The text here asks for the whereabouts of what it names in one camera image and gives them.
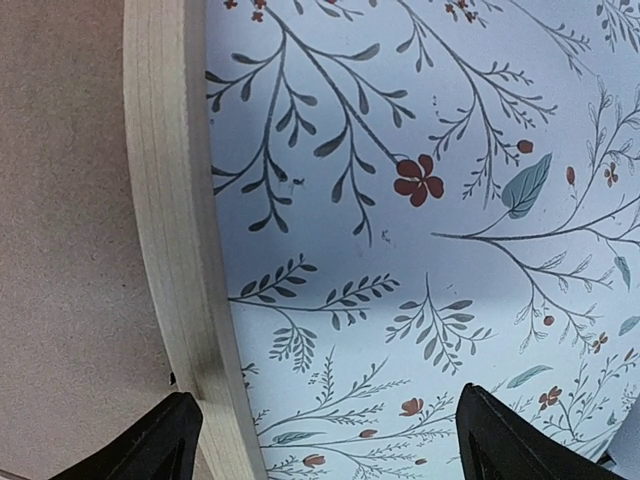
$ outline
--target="branch illustration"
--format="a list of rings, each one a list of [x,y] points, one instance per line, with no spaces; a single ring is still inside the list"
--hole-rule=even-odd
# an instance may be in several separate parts
[[[408,301],[400,305],[400,310],[408,314],[398,315],[394,318],[397,325],[387,327],[387,340],[389,343],[396,338],[402,340],[412,329],[420,331],[416,338],[416,344],[420,345],[429,340],[424,347],[424,359],[430,360],[433,356],[433,366],[442,363],[442,373],[451,367],[451,375],[455,375],[463,362],[460,359],[460,349],[464,344],[469,346],[470,354],[477,352],[477,343],[493,338],[491,328],[480,327],[473,333],[467,333],[469,325],[475,316],[464,313],[473,304],[472,300],[458,300],[446,307],[437,309],[431,298],[429,290],[429,276],[426,276],[426,293],[422,302]]]
[[[307,279],[302,274],[314,273],[318,268],[305,261],[300,254],[297,261],[289,259],[272,274],[265,274],[259,281],[247,283],[237,296],[229,297],[233,304],[266,308],[283,317],[287,326],[273,332],[273,347],[269,352],[278,361],[293,359],[293,370],[304,373],[312,363],[315,341],[318,336],[308,328],[300,327],[292,318],[296,313],[326,313],[331,317],[331,325],[341,330],[346,321],[347,326],[354,325],[356,319],[367,319],[367,305],[374,299],[392,293],[400,283],[390,274],[377,275],[373,278],[362,277],[359,281],[349,281],[341,289],[332,289],[326,300],[317,306],[296,306],[283,304],[282,300],[298,297],[297,288],[305,285]]]
[[[504,132],[497,128],[489,117],[486,100],[480,93],[477,82],[481,81],[488,86],[495,94],[504,116],[507,119],[515,121],[525,130],[535,127],[535,122],[533,117],[529,115],[529,111],[533,111],[543,122],[548,123],[548,117],[555,114],[557,105],[545,107],[540,104],[542,100],[540,95],[527,96],[508,89],[504,83],[509,80],[521,82],[525,86],[529,86],[532,83],[532,80],[524,75],[524,71],[518,72],[512,70],[508,63],[499,67],[498,63],[494,62],[489,71],[481,71],[472,66],[453,50],[404,0],[397,0],[397,2],[408,13],[413,24],[413,34],[409,40],[400,44],[396,50],[402,53],[407,51],[414,41],[418,42],[420,52],[418,60],[420,63],[416,64],[416,69],[418,70],[418,66],[421,67],[422,55],[424,55],[426,59],[430,59],[423,41],[431,38],[447,52],[469,84],[472,94],[470,106],[467,108],[458,108],[459,115],[457,118],[441,118],[440,122],[446,125],[445,132],[438,135],[430,135],[429,139],[435,142],[434,156],[440,160],[448,150],[452,139],[459,141],[465,136],[474,113],[479,112],[484,137],[486,138],[485,151],[482,156],[476,159],[476,162],[481,164],[481,167],[471,172],[473,180],[465,184],[466,190],[463,192],[463,199],[471,197],[474,189],[481,187],[484,181],[484,207],[486,208],[490,199],[500,198],[501,196],[501,186],[494,180],[493,176],[494,161],[501,157],[507,165],[510,161],[513,161],[514,164],[518,166],[519,153],[516,150],[515,144],[503,140]],[[432,61],[427,60],[427,64],[433,66]]]
[[[341,5],[321,2],[316,2],[317,6],[322,9],[327,15],[330,16],[343,16],[348,20],[352,20],[353,15],[359,15],[361,12],[348,10]],[[371,6],[375,6],[374,0],[370,1]],[[302,5],[296,5],[300,14],[304,13]],[[246,74],[240,76],[235,80],[224,80],[219,76],[207,72],[207,79],[210,83],[221,86],[216,92],[207,95],[207,98],[212,100],[212,110],[217,112],[221,108],[221,100],[223,96],[234,86],[242,84],[240,91],[240,98],[243,101],[248,101],[251,97],[251,84],[261,72],[263,72],[269,65],[277,61],[278,67],[276,72],[276,78],[271,95],[271,101],[267,111],[267,118],[265,121],[265,128],[262,141],[256,151],[254,157],[242,167],[240,170],[232,172],[226,171],[219,166],[214,166],[212,169],[213,175],[219,177],[221,182],[216,185],[214,193],[219,194],[227,187],[231,186],[239,179],[248,175],[258,163],[262,160],[262,173],[261,176],[246,185],[241,189],[242,193],[249,194],[254,190],[262,188],[267,196],[269,211],[266,216],[261,220],[251,224],[249,230],[257,232],[265,228],[272,220],[275,221],[279,230],[283,233],[289,231],[289,226],[285,218],[280,213],[280,206],[290,206],[293,203],[291,197],[281,197],[274,193],[273,181],[276,179],[278,182],[287,182],[289,176],[286,171],[278,164],[276,159],[273,158],[270,150],[270,139],[274,133],[282,133],[288,131],[289,140],[288,145],[290,148],[295,148],[298,143],[298,137],[301,130],[304,130],[308,135],[314,136],[317,133],[315,125],[305,118],[304,113],[300,107],[313,108],[317,106],[317,98],[313,95],[299,92],[292,87],[292,82],[287,76],[286,72],[286,54],[287,50],[295,45],[309,60],[310,64],[320,74],[323,80],[327,83],[336,99],[340,104],[344,122],[339,133],[328,141],[325,141],[318,146],[314,155],[318,158],[328,157],[334,154],[339,147],[345,143],[349,145],[347,154],[347,163],[338,177],[336,183],[331,192],[331,200],[334,203],[340,203],[343,198],[343,189],[347,186],[353,195],[356,206],[360,212],[360,221],[353,229],[354,235],[360,235],[366,232],[369,245],[372,244],[373,235],[371,228],[371,221],[369,219],[368,209],[374,207],[376,202],[369,195],[365,194],[359,185],[357,174],[365,173],[373,175],[376,173],[376,168],[366,162],[358,153],[356,144],[354,141],[354,129],[356,126],[361,129],[370,140],[380,150],[382,155],[386,157],[393,164],[397,163],[395,156],[391,153],[389,148],[379,139],[375,132],[371,129],[369,124],[364,120],[364,116],[369,113],[370,110],[370,96],[375,96],[376,99],[382,100],[386,103],[391,110],[391,119],[397,128],[401,128],[405,119],[415,119],[415,114],[403,106],[400,100],[403,99],[407,92],[405,90],[395,91],[383,91],[374,86],[370,81],[364,78],[357,70],[352,66],[358,62],[366,62],[374,58],[380,49],[378,44],[373,44],[355,54],[337,54],[328,53],[317,48],[314,48],[307,43],[303,42],[269,7],[265,7],[264,11],[272,18],[278,25],[281,31],[282,40],[277,50],[263,60],[252,59],[243,54],[233,54],[232,58],[239,63],[246,64],[252,69]],[[321,61],[332,62],[339,66],[344,72],[346,72],[351,80],[354,82],[358,91],[358,109],[351,103],[347,96],[343,93],[342,89],[334,81],[332,76],[328,73],[328,70],[323,66]],[[274,119],[275,110],[279,103],[280,94],[284,91],[286,94],[286,101],[288,102],[288,108],[279,120]]]
[[[571,71],[576,72],[579,77],[583,75],[583,70],[591,75],[595,75],[578,57],[581,53],[591,50],[589,38],[584,35],[580,35],[580,37],[578,37],[575,30],[571,30],[570,33],[566,33],[566,25],[564,23],[561,23],[557,28],[550,27],[515,0],[508,1],[511,5],[533,20],[533,22],[538,25],[549,36],[549,38],[551,38],[551,40],[553,40],[553,43],[555,43],[567,57],[567,62],[569,63],[569,69]]]
[[[587,142],[589,154],[587,178],[584,181],[576,180],[574,168],[570,166],[567,169],[567,181],[573,188],[572,197],[575,199],[575,206],[572,208],[566,220],[560,222],[557,227],[544,233],[517,236],[494,236],[487,234],[487,232],[502,223],[505,219],[509,218],[513,220],[523,218],[533,208],[549,174],[552,158],[551,154],[549,154],[544,156],[536,165],[522,170],[505,186],[502,203],[508,210],[488,227],[466,235],[434,233],[434,235],[438,237],[476,241],[489,245],[503,253],[527,279],[530,287],[529,301],[525,304],[524,308],[518,312],[515,319],[516,325],[525,320],[528,320],[529,323],[529,331],[520,347],[521,353],[529,346],[531,339],[543,340],[547,337],[546,332],[536,329],[536,319],[544,318],[543,323],[545,326],[550,326],[555,321],[554,311],[560,313],[567,321],[559,337],[559,341],[563,342],[567,338],[568,333],[573,331],[574,339],[572,345],[579,342],[582,347],[582,354],[591,348],[594,335],[593,333],[587,332],[586,329],[588,326],[594,326],[598,318],[597,315],[592,313],[596,305],[594,304],[580,311],[568,308],[562,301],[552,298],[540,282],[542,277],[555,278],[558,282],[559,289],[565,294],[569,291],[570,285],[574,283],[581,284],[588,293],[591,293],[595,287],[610,289],[612,284],[610,277],[617,269],[627,289],[631,289],[631,269],[629,268],[626,257],[621,255],[617,247],[633,245],[640,249],[640,240],[632,236],[633,233],[640,228],[640,195],[632,198],[630,201],[625,201],[623,197],[619,207],[592,220],[572,226],[577,213],[581,210],[589,192],[592,191],[596,179],[602,178],[602,174],[605,172],[604,176],[605,179],[608,179],[609,186],[611,187],[615,183],[617,179],[617,174],[614,177],[615,162],[624,158],[617,152],[624,152],[623,155],[625,155],[633,144],[633,139],[628,138],[624,141],[622,147],[615,147],[614,145],[619,141],[621,132],[625,127],[633,130],[640,129],[640,89],[636,92],[633,108],[626,114],[624,113],[622,104],[619,101],[614,102],[613,97],[607,92],[602,82],[599,82],[599,89],[600,98],[598,106],[589,105],[589,114],[595,127],[595,140],[593,144]],[[611,133],[609,133],[603,123],[605,122],[605,116],[608,111],[613,108],[614,104],[615,123],[614,128]],[[617,218],[619,214],[633,207],[635,207],[635,214],[624,231],[617,235],[605,233],[603,224],[606,221]],[[593,259],[593,254],[589,254],[574,268],[563,269],[562,264],[567,255],[566,251],[555,255],[540,266],[535,266],[513,253],[510,247],[512,242],[544,241],[559,236],[569,237],[570,235],[585,233],[594,235],[596,239],[603,241],[614,254],[613,266],[601,275],[583,273],[588,269]]]
[[[412,445],[412,442],[422,444],[454,434],[450,428],[438,427],[438,424],[443,422],[450,423],[454,418],[453,411],[450,411],[453,406],[453,397],[446,393],[442,396],[436,396],[435,401],[426,406],[422,399],[417,398],[403,403],[401,416],[416,417],[416,420],[397,431],[380,434],[377,430],[369,428],[361,431],[356,436],[346,432],[347,434],[344,437],[335,440],[309,441],[311,438],[317,438],[321,435],[321,432],[309,431],[304,427],[298,427],[295,431],[287,431],[273,436],[269,443],[263,440],[267,432],[293,423],[304,425],[304,422],[309,420],[325,421],[343,427],[360,425],[361,418],[358,417],[358,414],[365,410],[367,411],[366,417],[373,417],[368,418],[368,423],[375,423],[378,417],[383,414],[384,404],[375,404],[364,408],[351,408],[348,412],[344,412],[345,404],[357,399],[367,399],[388,389],[408,383],[406,380],[395,380],[375,384],[373,380],[384,367],[385,361],[379,365],[372,364],[371,370],[362,377],[361,381],[356,380],[345,394],[338,396],[334,382],[333,353],[332,350],[325,359],[324,368],[319,377],[321,390],[316,396],[317,407],[302,412],[298,411],[296,414],[276,421],[259,431],[258,436],[261,439],[261,448],[283,451],[287,449],[303,449],[313,452],[303,460],[303,463],[306,462],[305,465],[313,465],[314,462],[317,465],[324,464],[327,460],[324,456],[319,455],[318,452],[326,455],[341,456],[353,463],[355,469],[354,478],[370,479],[377,478],[380,475],[389,475],[396,478],[419,478],[411,472],[411,469],[415,465],[425,463],[425,461],[416,459],[413,454],[405,453],[405,451]],[[336,418],[340,416],[351,417],[357,421],[355,423],[351,420],[347,422],[336,421]],[[359,446],[363,442],[372,444],[372,447],[366,453],[350,451],[350,446]],[[382,466],[381,462],[399,465],[387,467]]]
[[[618,42],[629,42],[638,52],[640,44],[640,7],[630,5],[630,0],[600,0],[596,5],[596,16],[603,18],[600,26],[604,39],[616,51]]]

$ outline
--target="gray leaf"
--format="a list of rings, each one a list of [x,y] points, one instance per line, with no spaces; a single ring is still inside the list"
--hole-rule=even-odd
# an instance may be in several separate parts
[[[469,315],[468,313],[453,313],[451,315],[444,317],[443,320],[446,320],[447,318],[453,318],[458,322],[465,323],[473,320],[475,317],[473,315]]]
[[[546,372],[547,370],[553,370],[551,367],[547,367],[546,365],[536,365],[535,367],[531,367],[526,372],[521,373],[517,377],[514,377],[508,384],[507,388],[516,388],[531,380],[536,375]]]
[[[273,443],[285,445],[287,443],[297,442],[298,440],[304,440],[305,438],[313,437],[315,435],[324,435],[324,432],[287,432],[273,437]]]
[[[618,336],[622,336],[625,333],[629,333],[631,330],[635,328],[635,326],[640,322],[640,317],[629,317],[622,325],[620,325],[620,331],[618,332]]]
[[[522,218],[529,213],[547,180],[551,154],[527,167],[511,179],[502,192],[502,203],[509,209],[509,217]]]
[[[620,273],[622,273],[622,279],[624,283],[627,285],[627,289],[631,290],[631,270],[629,270],[629,265],[627,265],[627,260],[624,257],[616,257],[613,259],[613,263],[616,264]]]
[[[453,302],[451,305],[447,305],[442,310],[463,310],[469,306],[473,301],[471,300],[458,300],[457,302]]]
[[[347,129],[344,128],[336,137],[331,140],[323,143],[318,148],[313,151],[313,154],[316,157],[326,157],[327,155],[331,155],[336,148],[338,148],[343,140],[345,135],[347,134]]]
[[[431,358],[431,355],[433,355],[433,351],[436,349],[437,341],[438,341],[438,337],[433,337],[431,340],[429,340],[429,343],[427,343],[427,346],[424,347],[425,360],[429,360],[429,358]]]
[[[378,52],[380,52],[380,44],[374,43],[370,47],[359,53],[356,53],[355,55],[343,55],[342,57],[348,58],[349,60],[357,60],[359,62],[363,62],[365,60],[371,60],[378,54]]]

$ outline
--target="teal leaf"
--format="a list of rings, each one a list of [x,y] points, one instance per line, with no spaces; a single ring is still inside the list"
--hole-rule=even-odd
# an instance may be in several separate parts
[[[553,370],[551,367],[547,367],[546,365],[536,365],[535,367],[531,367],[526,372],[521,373],[517,377],[514,377],[508,384],[507,388],[517,388],[523,383],[528,382],[536,375],[546,372],[547,370]]]
[[[314,435],[323,434],[324,432],[287,432],[273,437],[273,443],[286,445],[287,443],[297,442],[299,440],[304,440],[305,438],[313,437]]]
[[[622,325],[620,325],[620,331],[618,332],[618,336],[621,337],[625,333],[629,333],[631,330],[635,328],[635,326],[640,322],[640,317],[629,317]]]
[[[613,259],[613,263],[616,264],[616,267],[618,267],[618,270],[622,273],[622,279],[627,285],[627,289],[631,290],[631,270],[629,270],[627,259],[624,257],[616,257]]]
[[[548,153],[507,183],[502,192],[502,203],[509,209],[509,218],[522,218],[529,213],[547,180],[550,165],[551,154]]]

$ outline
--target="red flower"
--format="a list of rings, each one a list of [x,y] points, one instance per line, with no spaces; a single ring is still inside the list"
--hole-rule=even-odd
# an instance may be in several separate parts
[[[576,171],[573,167],[567,167],[567,182],[569,185],[573,187],[573,184],[576,183]]]
[[[407,400],[402,404],[402,409],[404,412],[400,414],[402,417],[412,417],[422,410],[424,407],[424,400],[421,398],[412,398],[411,400]]]
[[[363,430],[360,432],[360,435],[358,435],[360,438],[371,438],[373,437],[376,433],[378,433],[377,430],[372,430],[372,429],[367,429],[367,430]]]
[[[616,164],[611,162],[609,168],[604,169],[604,178],[607,179],[607,185],[609,188],[618,181],[618,174],[616,174]]]
[[[318,455],[317,453],[312,453],[308,457],[305,457],[304,460],[302,460],[302,463],[304,463],[305,467],[315,468],[320,465],[324,465],[326,463],[326,460],[322,455]]]
[[[396,165],[398,178],[393,188],[400,195],[411,195],[411,205],[419,207],[426,200],[429,194],[434,198],[441,198],[444,195],[444,183],[439,177],[431,177],[433,172],[433,159],[429,155],[422,154],[418,157],[418,165],[413,160],[401,160]]]
[[[527,154],[533,152],[533,142],[530,142],[529,140],[520,140],[516,144],[516,147],[520,153]]]
[[[538,402],[541,404],[540,410],[544,410],[547,407],[555,405],[561,393],[562,389],[555,386],[549,390],[549,393],[543,393],[540,395],[540,398],[538,399]]]
[[[593,345],[591,345],[593,347],[593,353],[598,353],[600,351],[600,348],[602,348],[602,345],[607,343],[607,341],[609,341],[609,337],[607,337],[605,333],[602,332],[598,337],[598,340],[594,340]]]

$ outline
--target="curved wood strip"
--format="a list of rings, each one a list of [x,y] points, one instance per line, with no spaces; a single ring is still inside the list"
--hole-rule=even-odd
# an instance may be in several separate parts
[[[127,0],[124,97],[140,242],[181,390],[216,480],[266,479],[231,322],[209,164],[204,0]]]

